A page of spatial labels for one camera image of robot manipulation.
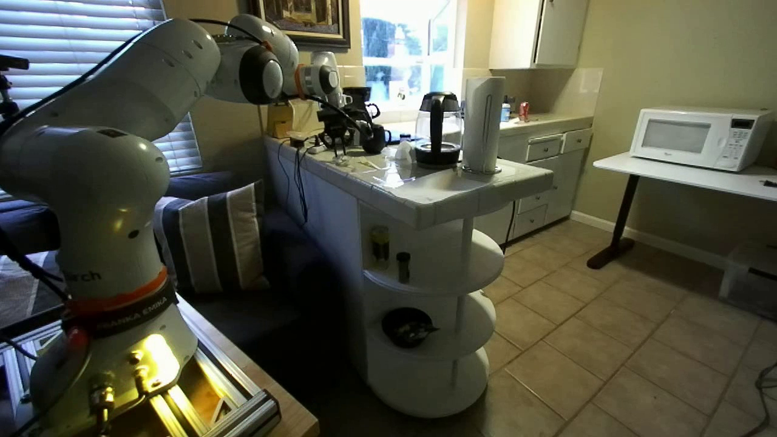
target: window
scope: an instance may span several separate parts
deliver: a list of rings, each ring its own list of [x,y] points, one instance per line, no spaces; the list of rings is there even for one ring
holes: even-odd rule
[[[362,0],[363,80],[382,115],[460,88],[455,24],[458,0]]]
[[[19,110],[60,91],[140,29],[165,20],[160,0],[0,0],[0,54],[26,59],[5,70]],[[157,139],[172,173],[200,167],[192,121]]]

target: striped pillow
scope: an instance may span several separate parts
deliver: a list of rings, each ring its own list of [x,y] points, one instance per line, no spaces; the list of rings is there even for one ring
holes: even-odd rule
[[[182,296],[259,290],[259,187],[155,204],[153,230]]]

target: window blinds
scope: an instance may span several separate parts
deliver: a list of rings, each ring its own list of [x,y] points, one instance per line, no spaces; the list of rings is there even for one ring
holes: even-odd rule
[[[10,97],[19,110],[39,103],[163,20],[160,0],[0,0],[0,54],[29,62],[29,70],[1,72]],[[188,119],[155,145],[172,173],[200,167]]]

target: microwave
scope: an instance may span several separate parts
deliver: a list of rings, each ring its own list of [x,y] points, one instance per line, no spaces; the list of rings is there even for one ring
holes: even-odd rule
[[[639,113],[631,155],[676,165],[739,173],[756,157],[769,132],[769,113],[670,110]]]

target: couch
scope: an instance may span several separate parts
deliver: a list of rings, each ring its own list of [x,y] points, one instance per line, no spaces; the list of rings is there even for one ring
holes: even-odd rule
[[[193,201],[246,183],[233,173],[178,176],[169,179],[165,199]],[[283,377],[306,375],[307,360],[339,347],[339,279],[323,251],[283,210],[262,204],[257,214],[262,287],[183,299],[283,384]],[[39,204],[0,201],[0,228],[21,253],[57,245],[56,217]]]

